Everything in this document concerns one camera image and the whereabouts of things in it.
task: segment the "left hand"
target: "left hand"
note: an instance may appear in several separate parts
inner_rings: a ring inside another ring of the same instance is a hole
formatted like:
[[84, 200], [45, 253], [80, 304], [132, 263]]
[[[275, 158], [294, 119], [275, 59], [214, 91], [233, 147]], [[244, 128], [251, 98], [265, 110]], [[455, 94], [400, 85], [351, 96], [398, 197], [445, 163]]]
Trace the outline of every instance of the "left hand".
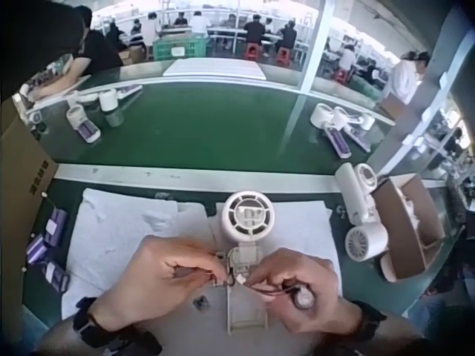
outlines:
[[[178, 267], [191, 273], [175, 277]], [[192, 239], [147, 236], [117, 284], [89, 312], [114, 332], [168, 314], [214, 277], [226, 280], [226, 270], [212, 249]]]

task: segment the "stool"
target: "stool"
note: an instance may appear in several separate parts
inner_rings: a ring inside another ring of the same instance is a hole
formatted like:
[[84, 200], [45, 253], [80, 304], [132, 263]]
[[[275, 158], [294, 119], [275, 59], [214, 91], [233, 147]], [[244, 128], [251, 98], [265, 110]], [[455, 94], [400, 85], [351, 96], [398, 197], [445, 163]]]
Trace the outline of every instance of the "stool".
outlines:
[[248, 43], [246, 52], [244, 52], [244, 59], [257, 60], [259, 57], [259, 45], [257, 43]]
[[290, 50], [287, 48], [279, 48], [277, 52], [277, 63], [283, 65], [284, 67], [289, 67], [290, 65]]
[[340, 84], [347, 83], [348, 72], [342, 69], [337, 69], [335, 72], [334, 80]]

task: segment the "wrist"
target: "wrist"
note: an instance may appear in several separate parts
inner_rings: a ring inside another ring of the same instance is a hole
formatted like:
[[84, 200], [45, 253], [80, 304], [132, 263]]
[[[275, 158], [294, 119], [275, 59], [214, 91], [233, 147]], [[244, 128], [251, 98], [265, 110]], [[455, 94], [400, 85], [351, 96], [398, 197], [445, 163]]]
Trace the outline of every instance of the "wrist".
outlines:
[[354, 334], [363, 320], [363, 312], [359, 306], [340, 298], [331, 320], [329, 320], [323, 332], [347, 336]]
[[88, 313], [107, 332], [118, 332], [130, 325], [122, 313], [114, 307], [107, 293], [96, 299]]

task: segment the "white shirt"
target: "white shirt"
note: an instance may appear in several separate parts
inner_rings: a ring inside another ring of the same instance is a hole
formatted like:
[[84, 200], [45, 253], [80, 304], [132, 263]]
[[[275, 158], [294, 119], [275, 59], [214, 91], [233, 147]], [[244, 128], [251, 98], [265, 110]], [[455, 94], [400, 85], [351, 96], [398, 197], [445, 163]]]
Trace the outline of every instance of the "white shirt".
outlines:
[[354, 52], [348, 49], [343, 50], [343, 56], [340, 58], [340, 62], [338, 63], [338, 66], [342, 70], [350, 70], [351, 66], [356, 62], [356, 55]]
[[159, 19], [146, 20], [140, 32], [145, 46], [152, 46], [154, 41], [158, 40], [158, 34], [162, 32], [162, 24]]
[[405, 104], [409, 104], [417, 90], [416, 63], [402, 60], [394, 66], [383, 90], [383, 98], [391, 93]]
[[208, 37], [207, 27], [211, 26], [211, 22], [205, 16], [193, 16], [189, 26], [191, 27], [191, 33], [200, 33]]

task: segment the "green crate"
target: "green crate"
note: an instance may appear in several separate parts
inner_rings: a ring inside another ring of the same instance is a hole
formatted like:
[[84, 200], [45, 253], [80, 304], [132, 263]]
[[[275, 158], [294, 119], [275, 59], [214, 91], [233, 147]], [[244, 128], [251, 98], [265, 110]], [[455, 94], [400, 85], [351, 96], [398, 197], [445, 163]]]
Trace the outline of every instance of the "green crate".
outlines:
[[198, 35], [165, 36], [154, 42], [154, 61], [206, 57], [206, 43], [207, 39]]

